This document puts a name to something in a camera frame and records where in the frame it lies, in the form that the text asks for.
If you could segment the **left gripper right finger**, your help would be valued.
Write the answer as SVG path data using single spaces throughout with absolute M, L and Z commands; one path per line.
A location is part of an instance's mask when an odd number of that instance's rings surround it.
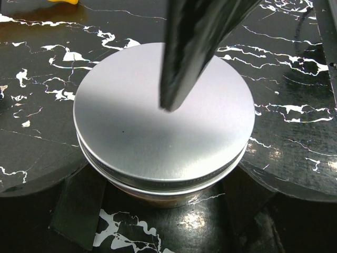
M 221 180 L 232 252 L 336 252 L 336 195 L 247 162 Z

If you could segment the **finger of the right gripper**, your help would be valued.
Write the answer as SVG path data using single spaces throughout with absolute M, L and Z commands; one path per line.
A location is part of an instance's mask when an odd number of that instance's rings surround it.
M 260 1 L 169 1 L 160 81 L 160 107 L 176 111 L 220 42 Z

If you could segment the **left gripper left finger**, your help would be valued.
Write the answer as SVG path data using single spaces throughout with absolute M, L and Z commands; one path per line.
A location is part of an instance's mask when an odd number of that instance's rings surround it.
M 1 198 L 1 252 L 91 252 L 106 179 L 90 165 L 37 193 Z

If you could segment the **clear plastic jar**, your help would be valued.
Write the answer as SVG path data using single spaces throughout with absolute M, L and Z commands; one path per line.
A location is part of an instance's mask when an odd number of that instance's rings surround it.
M 116 186 L 113 183 L 111 183 L 114 187 L 121 190 L 128 196 L 146 203 L 148 205 L 154 206 L 156 208 L 162 208 L 162 209 L 172 209 L 172 208 L 178 208 L 185 206 L 187 204 L 193 204 L 197 201 L 198 198 L 200 198 L 208 189 L 213 187 L 214 185 L 211 185 L 205 189 L 194 191 L 192 193 L 186 193 L 186 194 L 174 194 L 172 196 L 164 196 L 164 195 L 153 195 L 153 194 L 147 194 L 147 193 L 139 193 L 134 190 L 128 190 L 126 188 Z

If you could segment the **white jar lid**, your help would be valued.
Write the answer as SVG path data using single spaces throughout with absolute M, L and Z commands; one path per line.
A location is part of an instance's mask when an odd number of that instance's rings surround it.
M 92 68 L 75 95 L 74 124 L 88 162 L 115 185 L 184 194 L 216 183 L 239 163 L 255 106 L 238 72 L 213 57 L 184 103 L 162 110 L 163 48 L 133 46 Z

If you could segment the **yellow plastic scoop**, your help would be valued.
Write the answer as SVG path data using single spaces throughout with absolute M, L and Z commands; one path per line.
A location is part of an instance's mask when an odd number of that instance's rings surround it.
M 48 0 L 49 2 L 63 2 L 63 3 L 69 3 L 72 5 L 78 4 L 79 0 Z

